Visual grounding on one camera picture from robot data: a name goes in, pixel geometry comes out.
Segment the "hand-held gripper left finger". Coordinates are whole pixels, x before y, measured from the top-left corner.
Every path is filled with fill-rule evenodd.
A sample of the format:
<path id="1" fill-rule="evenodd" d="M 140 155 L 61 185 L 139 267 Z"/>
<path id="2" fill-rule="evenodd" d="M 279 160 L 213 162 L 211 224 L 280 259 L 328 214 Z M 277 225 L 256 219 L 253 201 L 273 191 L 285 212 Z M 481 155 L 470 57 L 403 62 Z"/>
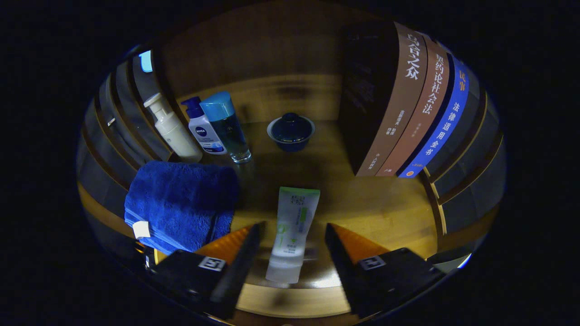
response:
<path id="1" fill-rule="evenodd" d="M 176 250 L 152 268 L 153 279 L 178 304 L 197 314 L 232 317 L 265 224 L 247 225 L 196 252 Z"/>

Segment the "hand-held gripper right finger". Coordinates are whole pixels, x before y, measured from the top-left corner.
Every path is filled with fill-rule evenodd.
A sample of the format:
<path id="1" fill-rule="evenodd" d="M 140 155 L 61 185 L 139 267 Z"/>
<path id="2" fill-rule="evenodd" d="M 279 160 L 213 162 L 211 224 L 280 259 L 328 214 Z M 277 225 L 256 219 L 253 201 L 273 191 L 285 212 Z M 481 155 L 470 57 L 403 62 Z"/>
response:
<path id="1" fill-rule="evenodd" d="M 447 276 L 412 250 L 389 250 L 328 223 L 325 243 L 351 312 L 361 319 L 390 314 L 439 285 Z"/>

